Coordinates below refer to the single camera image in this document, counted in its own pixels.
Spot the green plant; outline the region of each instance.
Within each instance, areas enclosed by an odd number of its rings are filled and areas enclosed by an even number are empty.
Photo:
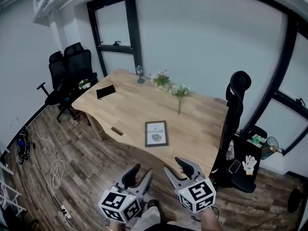
[[[150,73],[150,79],[156,86],[163,86],[170,81],[170,77],[168,76],[166,69],[160,71],[157,75]]]
[[[78,87],[83,87],[87,83],[90,83],[90,81],[88,79],[83,79],[78,83]]]
[[[173,96],[176,96],[179,100],[179,111],[178,111],[178,115],[179,115],[181,112],[181,104],[182,104],[183,98],[190,92],[190,89],[189,87],[186,87],[185,85],[179,85],[179,86],[172,85],[169,92]]]

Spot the chair backrest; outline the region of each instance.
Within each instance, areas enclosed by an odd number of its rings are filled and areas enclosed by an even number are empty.
[[[60,51],[49,57],[49,70],[51,73],[52,87],[58,89],[59,85],[67,78],[67,69]]]
[[[243,99],[245,91],[251,85],[251,78],[244,71],[235,72],[227,87],[226,99],[229,107],[224,124],[224,140],[222,144],[222,154],[225,155],[233,135],[240,124],[240,118],[243,113]]]
[[[91,52],[84,50],[80,43],[67,47],[64,51],[67,69],[74,82],[89,78],[93,74]]]

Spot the white glove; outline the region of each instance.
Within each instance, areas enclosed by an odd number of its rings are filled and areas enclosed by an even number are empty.
[[[246,156],[246,163],[242,162],[246,175],[253,175],[254,166],[257,164],[257,161],[254,156]]]

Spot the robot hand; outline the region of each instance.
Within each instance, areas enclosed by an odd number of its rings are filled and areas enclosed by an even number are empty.
[[[128,223],[141,211],[140,202],[149,190],[153,170],[149,169],[136,184],[139,169],[140,164],[136,164],[124,170],[115,180],[115,185],[103,193],[98,206],[107,218]]]
[[[197,213],[215,203],[216,191],[209,178],[205,178],[199,165],[185,158],[175,157],[176,162],[188,177],[180,179],[168,166],[165,173],[175,187],[175,194],[185,208]]]

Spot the potted plant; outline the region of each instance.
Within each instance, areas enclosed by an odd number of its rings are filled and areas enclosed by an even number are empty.
[[[150,74],[152,83],[155,83],[156,91],[166,92],[169,89],[169,76],[167,70],[160,71],[157,75]]]
[[[170,89],[170,93],[173,96],[176,96],[179,100],[179,110],[178,110],[178,115],[181,113],[181,105],[183,98],[190,92],[189,87],[186,87],[185,85],[172,85]]]
[[[78,87],[79,89],[86,89],[91,86],[91,83],[88,79],[83,79],[82,81],[79,82]]]

